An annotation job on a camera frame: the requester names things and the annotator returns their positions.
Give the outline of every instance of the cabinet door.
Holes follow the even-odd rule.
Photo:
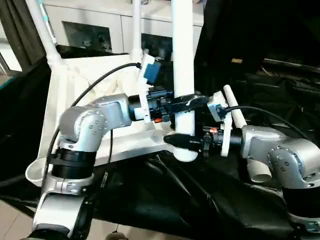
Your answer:
[[[46,5],[58,44],[123,53],[120,15]]]
[[[133,38],[133,18],[121,16],[123,48],[125,53],[132,50]],[[150,19],[141,19],[141,45],[142,49],[148,49],[153,57],[168,60],[172,54],[172,23]],[[195,55],[201,33],[200,26],[193,26],[193,52]]]

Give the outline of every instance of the white pole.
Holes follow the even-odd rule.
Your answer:
[[[47,29],[44,16],[42,15],[40,5],[37,0],[25,0],[30,14],[32,16],[36,30],[39,33],[41,42],[46,52],[48,64],[51,67],[53,63],[61,63],[62,59],[56,50],[55,44],[51,39],[49,30]]]
[[[137,63],[141,62],[142,49],[141,49],[141,0],[133,0],[133,44],[131,58],[132,61]]]
[[[193,1],[171,0],[173,26],[173,77],[174,97],[195,93],[194,83],[194,30]],[[175,131],[195,135],[195,112],[175,115]],[[174,148],[173,154],[182,162],[191,162],[198,153]]]
[[[228,102],[229,107],[238,106],[238,102],[236,100],[236,97],[235,97],[234,92],[232,91],[230,85],[225,85],[223,87],[223,90],[224,90],[226,100]],[[231,114],[233,117],[234,124],[238,129],[242,129],[243,126],[247,125],[246,119],[240,109],[236,109],[236,110],[231,111]]]

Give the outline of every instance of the black cloth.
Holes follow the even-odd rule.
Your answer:
[[[46,55],[25,0],[0,0],[0,20],[22,71]]]

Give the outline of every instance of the white frame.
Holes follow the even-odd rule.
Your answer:
[[[133,18],[130,16],[121,16],[122,34],[123,34],[123,50],[125,53],[130,53],[132,49],[132,26]],[[201,34],[201,26],[193,26],[193,57],[196,55],[198,42]],[[157,35],[163,37],[173,37],[173,25],[172,22],[159,21],[151,19],[141,19],[141,33]]]
[[[70,22],[109,28],[112,52],[124,52],[120,15],[50,5],[45,9],[59,45],[69,46],[63,22]]]

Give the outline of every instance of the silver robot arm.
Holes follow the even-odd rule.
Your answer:
[[[210,147],[222,145],[224,130],[204,127],[203,131],[203,137],[174,134],[164,141],[207,157]],[[314,143],[271,127],[245,125],[232,130],[230,146],[240,148],[253,182],[266,182],[272,175],[278,180],[288,217],[297,229],[320,234],[320,149]]]
[[[288,137],[270,127],[242,128],[241,157],[268,166],[282,186],[290,220],[298,229],[320,234],[320,149],[303,138]],[[253,182],[266,172],[250,169]]]
[[[100,97],[63,113],[59,148],[49,160],[53,169],[45,176],[31,237],[59,234],[66,239],[85,239],[88,236],[93,205],[86,193],[94,178],[96,152],[108,131],[131,123],[125,94]]]

